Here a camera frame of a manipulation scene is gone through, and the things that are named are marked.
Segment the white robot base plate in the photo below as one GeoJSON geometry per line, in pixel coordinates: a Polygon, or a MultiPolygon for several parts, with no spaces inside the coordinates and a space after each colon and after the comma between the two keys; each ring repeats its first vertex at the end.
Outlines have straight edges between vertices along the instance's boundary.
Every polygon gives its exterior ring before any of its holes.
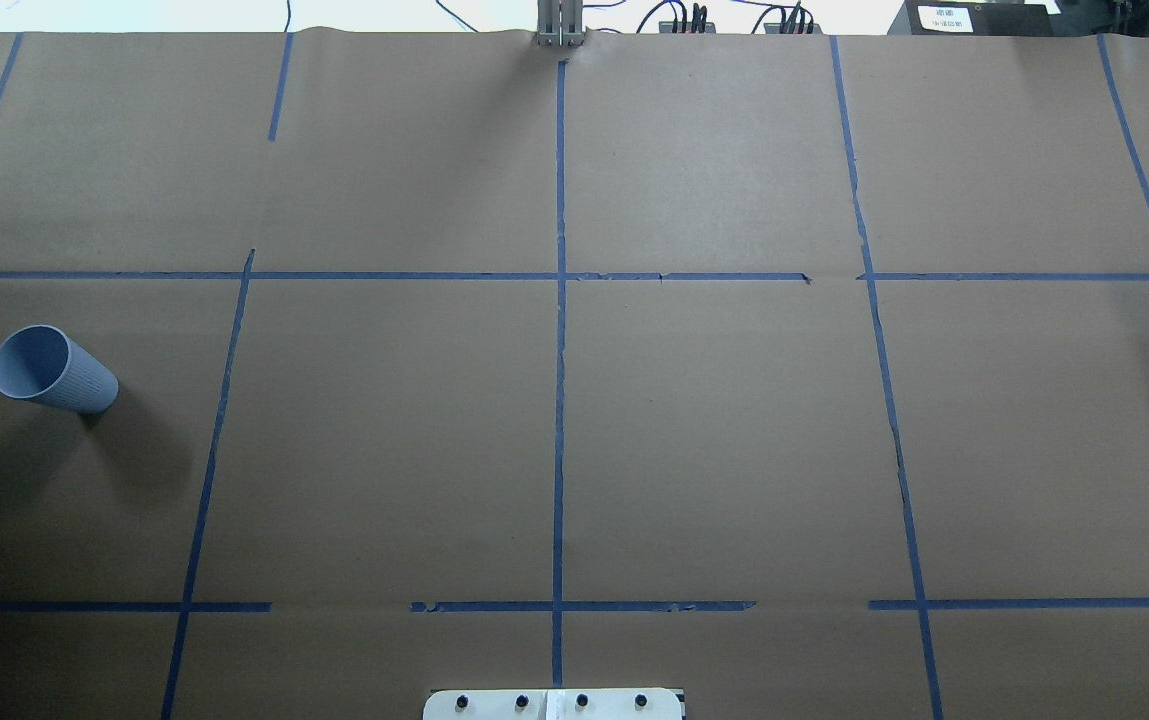
{"type": "Polygon", "coordinates": [[[685,719],[683,691],[662,687],[435,691],[423,719],[685,719]]]}

